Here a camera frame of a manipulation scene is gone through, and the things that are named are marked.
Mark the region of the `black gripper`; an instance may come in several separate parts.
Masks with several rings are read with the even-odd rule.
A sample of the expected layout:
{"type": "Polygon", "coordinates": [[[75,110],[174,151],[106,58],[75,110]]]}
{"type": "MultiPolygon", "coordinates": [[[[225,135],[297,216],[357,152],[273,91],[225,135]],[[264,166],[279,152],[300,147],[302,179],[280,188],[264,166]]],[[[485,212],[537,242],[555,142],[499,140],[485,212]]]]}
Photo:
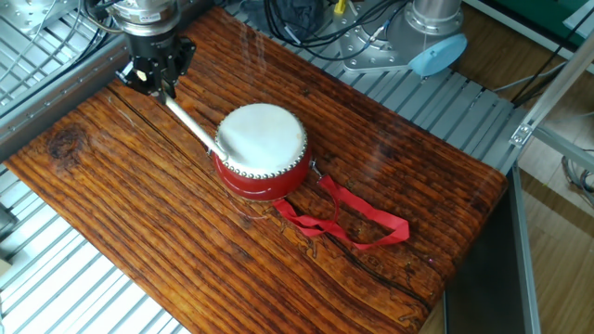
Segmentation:
{"type": "Polygon", "coordinates": [[[145,96],[160,96],[162,93],[159,64],[151,59],[166,60],[163,87],[168,96],[175,98],[175,86],[184,76],[196,51],[195,44],[187,37],[177,34],[137,36],[128,34],[127,45],[130,61],[116,71],[116,77],[129,88],[145,96]]]}

